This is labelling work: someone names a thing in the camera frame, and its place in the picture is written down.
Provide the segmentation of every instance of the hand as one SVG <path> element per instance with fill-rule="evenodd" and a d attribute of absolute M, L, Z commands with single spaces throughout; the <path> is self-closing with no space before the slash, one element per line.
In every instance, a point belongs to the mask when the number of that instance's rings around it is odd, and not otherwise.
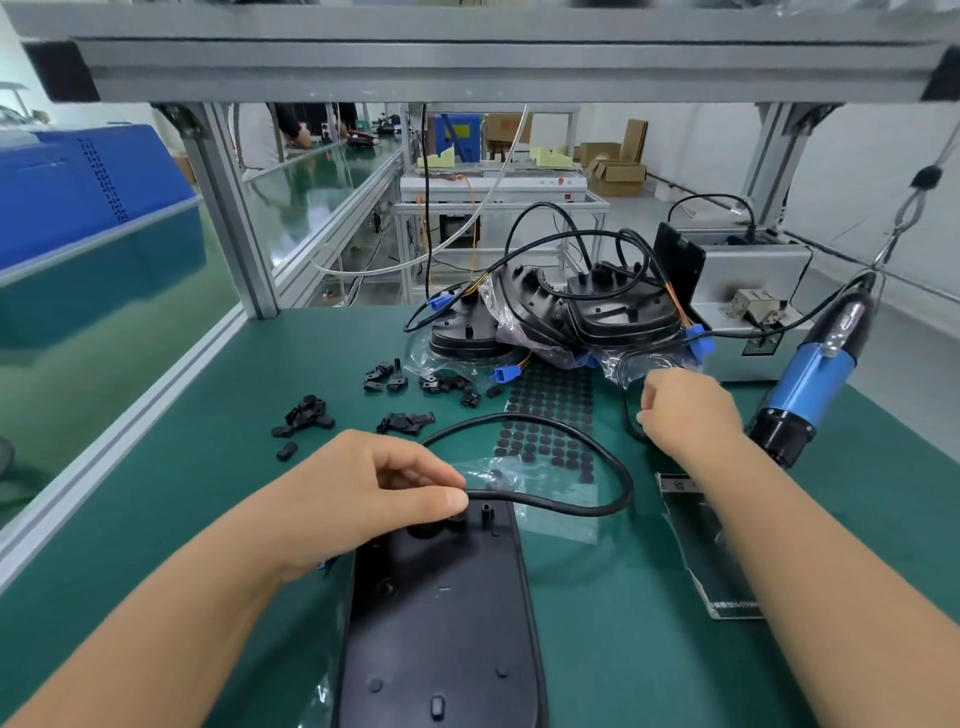
<path fill-rule="evenodd" d="M 730 393 L 712 376 L 681 368 L 647 375 L 636 420 L 658 448 L 685 467 L 705 446 L 744 436 Z"/>
<path fill-rule="evenodd" d="M 290 581 L 388 531 L 461 513 L 465 485 L 418 443 L 347 430 L 235 510 L 277 547 Z"/>

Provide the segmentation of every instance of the worker in white shirt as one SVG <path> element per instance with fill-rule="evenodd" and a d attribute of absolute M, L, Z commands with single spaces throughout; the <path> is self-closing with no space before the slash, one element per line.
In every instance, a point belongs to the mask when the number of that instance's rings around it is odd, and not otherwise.
<path fill-rule="evenodd" d="M 244 172 L 271 169 L 283 162 L 286 139 L 302 149 L 313 148 L 309 130 L 283 104 L 234 104 L 228 119 Z"/>

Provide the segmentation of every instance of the blue connector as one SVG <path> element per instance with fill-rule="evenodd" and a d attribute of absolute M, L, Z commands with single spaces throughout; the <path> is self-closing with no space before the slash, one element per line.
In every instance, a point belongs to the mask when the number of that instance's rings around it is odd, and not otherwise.
<path fill-rule="evenodd" d="M 523 372 L 520 369 L 519 364 L 508 364 L 505 367 L 497 367 L 493 370 L 492 379 L 497 384 L 506 384 L 508 381 L 513 381 Z"/>
<path fill-rule="evenodd" d="M 430 307 L 435 311 L 439 311 L 445 308 L 451 301 L 453 301 L 453 294 L 449 291 L 443 291 L 430 299 Z"/>
<path fill-rule="evenodd" d="M 689 339 L 691 336 L 703 333 L 705 330 L 703 324 L 694 324 L 692 327 L 686 329 L 684 333 L 686 334 L 686 338 Z M 707 354 L 717 348 L 712 336 L 702 336 L 699 339 L 688 341 L 686 345 L 690 347 L 690 353 L 692 353 L 693 358 L 697 360 L 697 364 L 703 364 L 704 359 L 707 358 Z"/>

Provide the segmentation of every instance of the person's right hand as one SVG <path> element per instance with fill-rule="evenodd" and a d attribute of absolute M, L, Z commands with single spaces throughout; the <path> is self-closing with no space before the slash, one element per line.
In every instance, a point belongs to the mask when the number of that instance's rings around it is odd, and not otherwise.
<path fill-rule="evenodd" d="M 658 448 L 684 466 L 708 444 L 743 437 L 730 393 L 712 376 L 679 367 L 647 375 L 636 420 Z"/>

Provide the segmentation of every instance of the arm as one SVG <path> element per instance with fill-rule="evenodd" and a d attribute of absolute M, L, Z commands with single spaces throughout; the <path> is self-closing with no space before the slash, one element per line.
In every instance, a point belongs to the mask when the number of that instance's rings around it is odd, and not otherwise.
<path fill-rule="evenodd" d="M 301 149 L 313 149 L 313 139 L 310 138 L 310 131 L 300 125 L 294 113 L 283 104 L 274 104 L 274 108 L 276 109 L 276 124 L 280 127 L 280 130 Z"/>
<path fill-rule="evenodd" d="M 148 576 L 6 728 L 201 725 L 283 583 L 382 533 L 463 511 L 463 487 L 416 443 L 338 435 Z"/>
<path fill-rule="evenodd" d="M 715 380 L 653 372 L 641 408 L 717 512 L 822 725 L 960 725 L 960 627 L 743 434 Z"/>

